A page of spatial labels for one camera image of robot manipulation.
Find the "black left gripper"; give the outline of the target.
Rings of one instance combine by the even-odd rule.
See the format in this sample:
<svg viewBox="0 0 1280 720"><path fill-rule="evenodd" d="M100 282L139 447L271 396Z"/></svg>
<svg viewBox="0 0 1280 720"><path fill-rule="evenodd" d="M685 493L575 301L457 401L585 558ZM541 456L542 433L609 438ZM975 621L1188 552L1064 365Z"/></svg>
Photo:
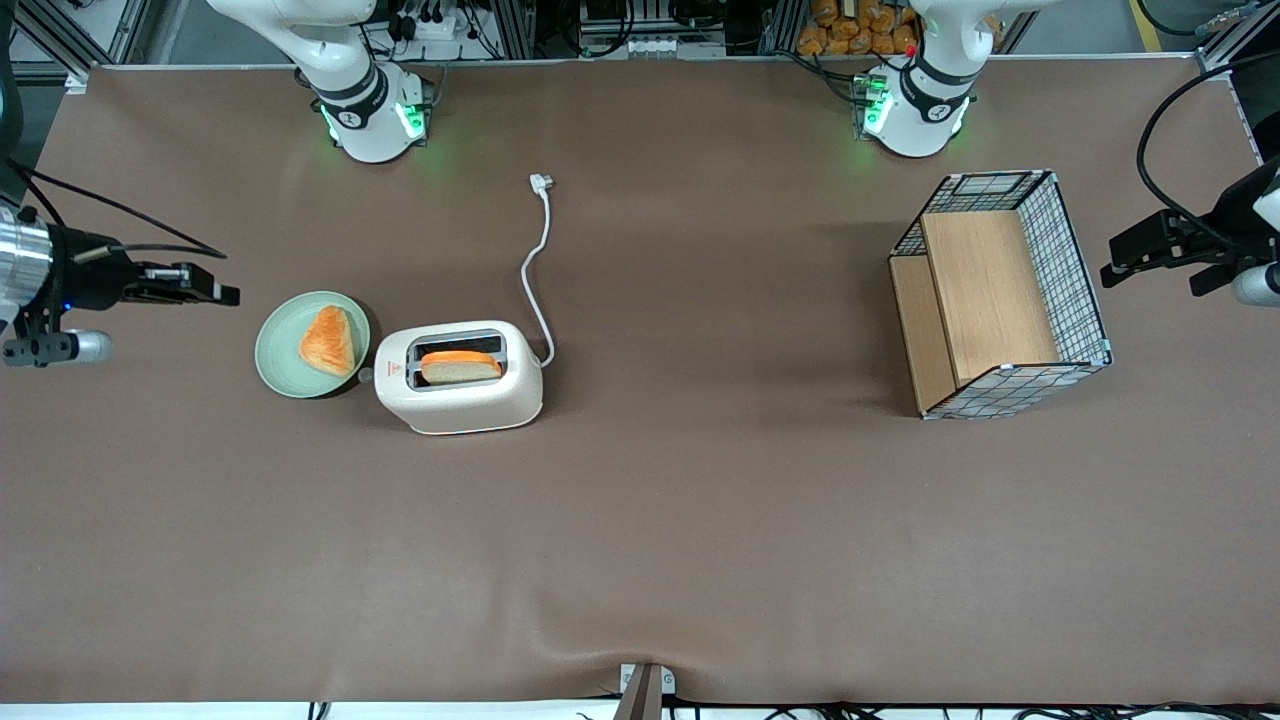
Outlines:
<svg viewBox="0 0 1280 720"><path fill-rule="evenodd" d="M1277 260L1279 159L1271 158L1226 187L1204 219L1230 240L1240 258ZM1160 210L1110 240L1110 264L1100 269L1105 288L1158 269L1206 265L1188 279L1192 296L1206 296L1233 282L1235 258L1201 252L1199 229L1174 210Z"/></svg>

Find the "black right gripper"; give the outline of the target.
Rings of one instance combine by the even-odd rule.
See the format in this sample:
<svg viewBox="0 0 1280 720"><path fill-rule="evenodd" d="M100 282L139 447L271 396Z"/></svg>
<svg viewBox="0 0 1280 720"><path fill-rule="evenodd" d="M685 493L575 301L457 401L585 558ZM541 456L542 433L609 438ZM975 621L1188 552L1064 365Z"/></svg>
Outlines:
<svg viewBox="0 0 1280 720"><path fill-rule="evenodd" d="M133 263L114 238L73 228L51 228L52 269L49 304L60 310L105 311L128 286L132 304L239 305L241 291L221 287L193 263Z"/></svg>

